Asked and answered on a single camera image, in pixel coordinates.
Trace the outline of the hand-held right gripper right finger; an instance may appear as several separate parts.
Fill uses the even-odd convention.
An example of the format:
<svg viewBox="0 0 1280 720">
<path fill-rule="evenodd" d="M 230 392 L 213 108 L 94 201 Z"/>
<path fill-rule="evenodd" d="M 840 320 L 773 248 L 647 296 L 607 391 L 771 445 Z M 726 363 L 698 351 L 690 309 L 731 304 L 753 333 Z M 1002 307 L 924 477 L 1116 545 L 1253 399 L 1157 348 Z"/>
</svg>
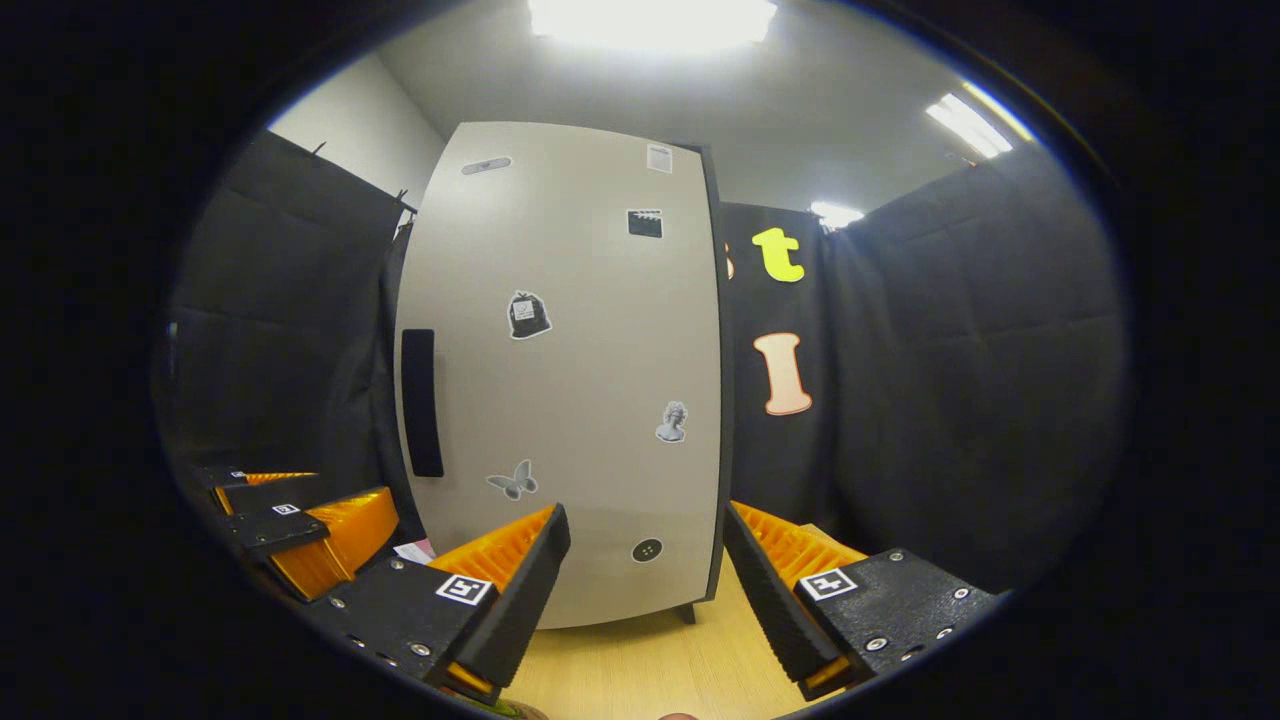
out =
<svg viewBox="0 0 1280 720">
<path fill-rule="evenodd" d="M 732 501 L 723 542 L 771 651 L 817 701 L 920 664 L 1004 602 L 901 548 L 865 555 Z"/>
</svg>

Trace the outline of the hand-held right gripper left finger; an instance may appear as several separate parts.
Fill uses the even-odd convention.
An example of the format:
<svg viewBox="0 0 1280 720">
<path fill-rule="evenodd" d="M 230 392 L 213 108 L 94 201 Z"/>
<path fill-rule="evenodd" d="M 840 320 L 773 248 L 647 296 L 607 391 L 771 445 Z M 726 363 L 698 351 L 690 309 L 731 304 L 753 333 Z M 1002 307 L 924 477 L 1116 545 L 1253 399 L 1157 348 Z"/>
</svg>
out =
<svg viewBox="0 0 1280 720">
<path fill-rule="evenodd" d="M 410 682 L 493 706 L 520 669 L 570 547 L 568 514 L 553 503 L 430 564 L 374 562 L 301 614 Z"/>
</svg>

